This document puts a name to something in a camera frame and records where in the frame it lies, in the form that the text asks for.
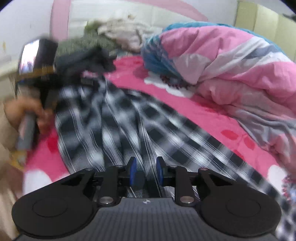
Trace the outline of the beige sleeve forearm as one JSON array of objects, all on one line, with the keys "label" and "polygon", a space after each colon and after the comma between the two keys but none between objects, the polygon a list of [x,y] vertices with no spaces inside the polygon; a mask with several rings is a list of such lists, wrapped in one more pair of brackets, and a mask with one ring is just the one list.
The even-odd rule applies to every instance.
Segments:
[{"label": "beige sleeve forearm", "polygon": [[11,216],[22,194],[22,172],[10,164],[18,132],[9,123],[1,104],[1,240],[13,240],[18,231]]}]

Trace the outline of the person's left hand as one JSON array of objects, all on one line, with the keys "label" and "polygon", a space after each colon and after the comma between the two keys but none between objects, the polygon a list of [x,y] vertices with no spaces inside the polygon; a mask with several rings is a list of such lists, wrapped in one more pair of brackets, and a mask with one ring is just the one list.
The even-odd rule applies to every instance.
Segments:
[{"label": "person's left hand", "polygon": [[5,101],[4,112],[8,122],[16,130],[19,129],[25,114],[35,114],[39,131],[42,134],[49,130],[53,117],[52,109],[43,109],[42,103],[39,99],[26,96]]}]

